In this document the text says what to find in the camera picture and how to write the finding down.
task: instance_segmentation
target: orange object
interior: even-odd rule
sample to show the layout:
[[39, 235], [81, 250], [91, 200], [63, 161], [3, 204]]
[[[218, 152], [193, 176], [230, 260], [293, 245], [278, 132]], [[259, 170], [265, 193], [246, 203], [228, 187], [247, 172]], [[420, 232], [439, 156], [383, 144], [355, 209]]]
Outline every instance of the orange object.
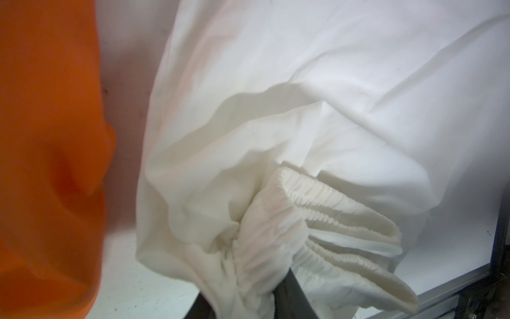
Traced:
[[115, 140], [94, 1], [1, 1], [0, 61], [0, 318], [84, 318]]

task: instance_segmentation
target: orange fabric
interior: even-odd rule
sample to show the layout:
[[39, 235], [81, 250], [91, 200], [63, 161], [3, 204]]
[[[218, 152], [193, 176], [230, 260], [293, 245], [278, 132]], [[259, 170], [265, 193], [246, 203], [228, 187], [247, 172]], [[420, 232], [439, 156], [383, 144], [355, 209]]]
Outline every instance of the orange fabric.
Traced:
[[0, 318], [84, 318], [115, 139], [94, 1], [2, 0], [0, 61]]

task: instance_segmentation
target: white fabric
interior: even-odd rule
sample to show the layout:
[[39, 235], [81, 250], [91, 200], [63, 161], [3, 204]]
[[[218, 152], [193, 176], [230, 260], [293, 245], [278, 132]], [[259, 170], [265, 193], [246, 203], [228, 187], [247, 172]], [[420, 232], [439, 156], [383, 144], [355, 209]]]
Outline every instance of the white fabric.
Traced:
[[[321, 232], [321, 244], [308, 239], [314, 231]], [[271, 292], [292, 266], [315, 301], [335, 308], [360, 304], [413, 312], [417, 297], [393, 274], [360, 252], [325, 248], [349, 248], [361, 241], [363, 250], [373, 254], [399, 255], [400, 237], [388, 218], [317, 180], [279, 168], [246, 210], [233, 242], [240, 295], [260, 317], [273, 317]]]
[[[399, 247], [413, 245], [421, 213], [439, 203], [470, 144], [510, 100], [509, 7], [503, 0], [182, 1], [150, 100], [137, 258], [194, 282], [222, 318], [271, 317], [267, 293], [291, 255], [321, 309], [412, 310], [411, 292], [384, 269]], [[282, 166], [388, 217], [401, 243], [346, 233], [351, 220], [305, 227], [302, 215], [259, 230], [244, 218]], [[285, 222], [297, 227], [293, 236], [239, 248], [244, 224], [247, 233], [277, 233]], [[249, 262], [235, 262], [241, 251], [256, 255], [271, 244], [285, 247], [276, 251], [286, 258], [270, 265], [267, 282], [250, 277]], [[322, 272], [300, 266], [311, 256]], [[305, 279], [312, 275], [331, 278]]]

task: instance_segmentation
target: white table surface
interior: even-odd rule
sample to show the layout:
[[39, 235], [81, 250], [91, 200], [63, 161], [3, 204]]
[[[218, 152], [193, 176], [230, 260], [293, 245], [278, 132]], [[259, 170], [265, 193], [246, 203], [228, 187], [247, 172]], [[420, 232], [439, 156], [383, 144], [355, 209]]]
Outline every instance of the white table surface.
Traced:
[[[97, 0], [105, 117], [117, 149], [105, 178], [103, 278], [87, 319], [182, 318], [197, 289], [135, 260], [135, 194], [148, 98], [177, 0]], [[396, 274], [420, 294], [490, 261], [499, 193], [510, 180], [510, 108], [434, 211]], [[363, 309], [359, 317], [375, 313]]]

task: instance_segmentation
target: wrinkled cloth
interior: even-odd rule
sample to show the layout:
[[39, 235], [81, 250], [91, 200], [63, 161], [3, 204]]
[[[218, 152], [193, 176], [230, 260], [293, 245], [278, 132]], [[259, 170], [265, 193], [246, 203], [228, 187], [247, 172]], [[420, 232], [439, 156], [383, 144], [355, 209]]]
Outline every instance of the wrinkled cloth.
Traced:
[[[391, 271], [510, 100], [509, 13], [504, 1], [182, 1], [150, 98], [137, 258], [195, 283], [223, 318], [271, 317], [289, 267], [332, 313], [412, 311]], [[370, 214], [341, 222], [321, 197], [311, 209], [331, 223], [318, 227], [268, 190], [282, 167]], [[262, 197], [276, 206], [257, 220]], [[285, 203], [294, 213], [277, 219]], [[377, 225], [392, 241], [345, 233]], [[252, 273], [244, 254], [268, 263]]]

